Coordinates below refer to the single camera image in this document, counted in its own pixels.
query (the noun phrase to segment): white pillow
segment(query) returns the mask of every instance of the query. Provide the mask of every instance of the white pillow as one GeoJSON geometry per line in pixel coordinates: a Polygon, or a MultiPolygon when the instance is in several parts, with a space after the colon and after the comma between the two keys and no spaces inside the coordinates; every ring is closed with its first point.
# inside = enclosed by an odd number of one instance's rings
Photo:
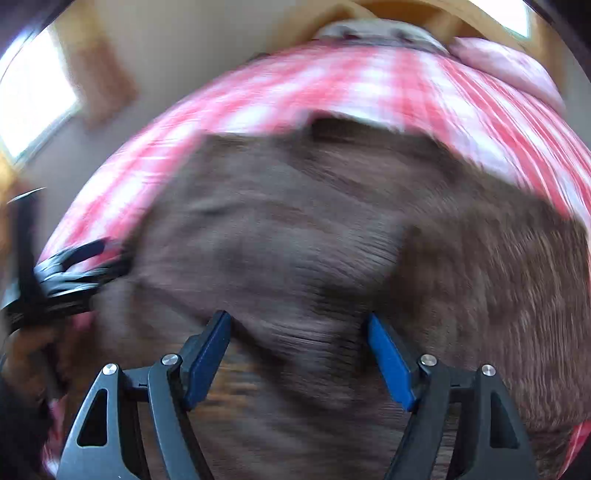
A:
{"type": "Polygon", "coordinates": [[[445,55],[449,55],[446,48],[438,42],[427,30],[406,22],[385,20],[383,18],[363,18],[334,22],[316,32],[314,39],[322,38],[381,38],[398,40],[420,46],[430,45],[445,55]]]}

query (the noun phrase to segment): brown blanket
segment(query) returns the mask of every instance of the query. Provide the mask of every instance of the brown blanket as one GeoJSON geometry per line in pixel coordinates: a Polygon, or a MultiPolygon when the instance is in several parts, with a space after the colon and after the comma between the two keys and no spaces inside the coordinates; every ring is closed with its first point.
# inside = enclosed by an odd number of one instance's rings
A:
{"type": "Polygon", "coordinates": [[[321,119],[209,137],[130,244],[79,393],[99,365],[149,364],[226,309],[239,323],[194,414],[219,479],[384,475],[406,416],[365,346],[372,310],[448,364],[494,364],[544,478],[591,412],[582,225],[425,136],[321,119]]]}

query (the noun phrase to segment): window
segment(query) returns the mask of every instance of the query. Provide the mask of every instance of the window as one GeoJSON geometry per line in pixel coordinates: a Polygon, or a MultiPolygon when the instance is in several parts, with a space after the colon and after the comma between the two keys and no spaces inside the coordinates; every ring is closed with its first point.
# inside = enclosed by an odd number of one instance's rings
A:
{"type": "Polygon", "coordinates": [[[503,27],[522,37],[530,36],[528,8],[522,0],[470,0],[503,27]]]}
{"type": "Polygon", "coordinates": [[[76,95],[48,29],[25,45],[0,80],[0,140],[17,160],[64,119],[76,95]]]}

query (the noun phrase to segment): red and white plaid bedsheet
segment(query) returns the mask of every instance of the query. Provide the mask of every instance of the red and white plaid bedsheet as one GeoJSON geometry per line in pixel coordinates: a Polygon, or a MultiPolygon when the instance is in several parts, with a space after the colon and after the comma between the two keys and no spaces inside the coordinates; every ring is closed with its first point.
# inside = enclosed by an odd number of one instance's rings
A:
{"type": "MultiPolygon", "coordinates": [[[[591,227],[591,153],[539,100],[442,56],[309,45],[220,77],[133,137],[82,188],[42,257],[104,236],[124,238],[204,132],[276,131],[317,110],[427,132],[591,227]]],[[[575,430],[568,461],[589,430],[591,423],[575,430]]]]}

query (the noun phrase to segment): headboard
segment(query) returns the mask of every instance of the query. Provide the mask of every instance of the headboard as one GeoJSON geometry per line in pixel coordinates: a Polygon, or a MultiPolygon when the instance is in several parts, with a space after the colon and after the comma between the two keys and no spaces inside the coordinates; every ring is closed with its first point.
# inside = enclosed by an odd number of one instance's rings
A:
{"type": "Polygon", "coordinates": [[[444,45],[453,37],[479,37],[523,51],[538,60],[560,88],[560,52],[566,46],[533,10],[529,10],[529,15],[530,36],[524,38],[507,30],[469,0],[305,0],[284,17],[269,51],[305,43],[321,27],[334,21],[387,18],[423,27],[444,45]]]}

